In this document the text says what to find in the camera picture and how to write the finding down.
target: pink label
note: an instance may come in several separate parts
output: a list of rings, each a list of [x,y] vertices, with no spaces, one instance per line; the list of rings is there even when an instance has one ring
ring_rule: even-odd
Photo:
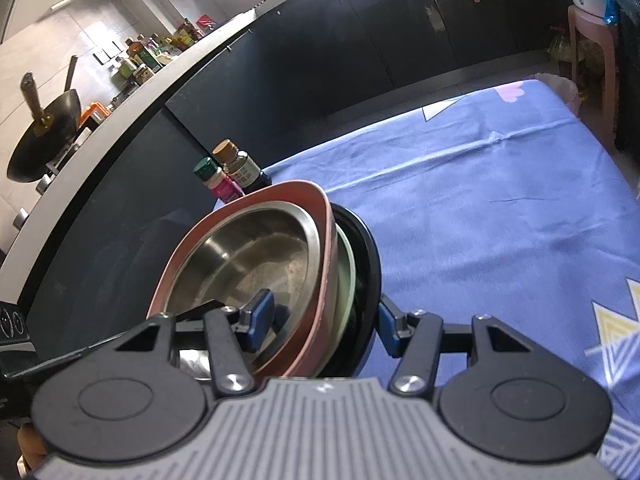
[[[229,179],[228,176],[226,176],[222,180],[222,182],[220,182],[220,184],[218,184],[215,188],[211,190],[216,195],[218,195],[220,197],[220,200],[222,200],[222,202],[224,202],[225,204],[228,204],[229,202],[232,202],[236,198],[240,198],[242,195],[244,195],[244,193],[242,192],[242,189],[240,189],[238,184],[236,184],[231,179]]]

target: stack of bowls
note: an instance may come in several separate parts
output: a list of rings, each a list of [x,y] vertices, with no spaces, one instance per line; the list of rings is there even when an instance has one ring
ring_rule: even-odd
[[[213,299],[242,308],[261,288],[274,293],[278,322],[244,356],[256,378],[356,370],[371,341],[380,261],[364,224],[316,184],[276,184],[203,218],[169,259],[148,317]],[[197,378],[207,364],[205,352],[180,352]]]

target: stainless steel bowl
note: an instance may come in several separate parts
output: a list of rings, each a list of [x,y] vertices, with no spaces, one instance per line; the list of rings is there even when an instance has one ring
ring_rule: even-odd
[[[241,308],[270,288],[276,302],[289,307],[289,319],[278,333],[270,331],[256,355],[246,356],[257,368],[312,306],[321,263],[318,229],[304,209],[289,202],[249,206],[199,241],[178,270],[164,311],[180,314],[212,299]]]

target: stool leg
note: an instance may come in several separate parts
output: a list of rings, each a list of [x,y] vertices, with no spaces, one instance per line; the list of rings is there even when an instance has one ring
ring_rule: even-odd
[[[610,31],[602,35],[600,46],[604,52],[604,92],[602,95],[602,118],[604,121],[602,145],[612,153],[616,139],[616,46]]]
[[[569,37],[571,38],[571,80],[578,84],[578,41],[573,6],[569,7]]]

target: pink plastic stool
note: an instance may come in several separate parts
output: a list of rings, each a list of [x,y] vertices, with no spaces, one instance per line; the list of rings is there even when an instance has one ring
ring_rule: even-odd
[[[616,140],[616,105],[618,84],[616,80],[616,43],[618,28],[607,25],[600,17],[584,12],[575,5],[569,7],[569,34],[571,36],[571,79],[578,81],[578,41],[576,29],[582,35],[597,43],[604,53],[604,92],[602,93],[603,138],[599,139],[604,148],[612,153]]]

